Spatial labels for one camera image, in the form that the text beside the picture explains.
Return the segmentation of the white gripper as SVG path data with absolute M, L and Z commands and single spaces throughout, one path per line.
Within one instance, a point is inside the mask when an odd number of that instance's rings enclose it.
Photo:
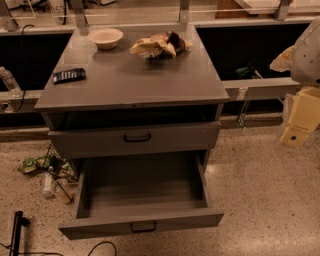
M 270 69 L 277 72 L 289 71 L 294 50 L 295 46 L 285 49 L 271 62 Z M 319 124 L 320 89 L 303 88 L 293 97 L 293 104 L 280 137 L 280 144 L 289 148 L 302 146 Z

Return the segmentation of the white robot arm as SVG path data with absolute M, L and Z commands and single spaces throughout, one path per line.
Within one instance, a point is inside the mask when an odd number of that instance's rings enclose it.
M 280 143 L 298 148 L 320 124 L 320 17 L 316 17 L 293 46 L 270 64 L 278 72 L 289 70 L 303 88 L 293 97 Z

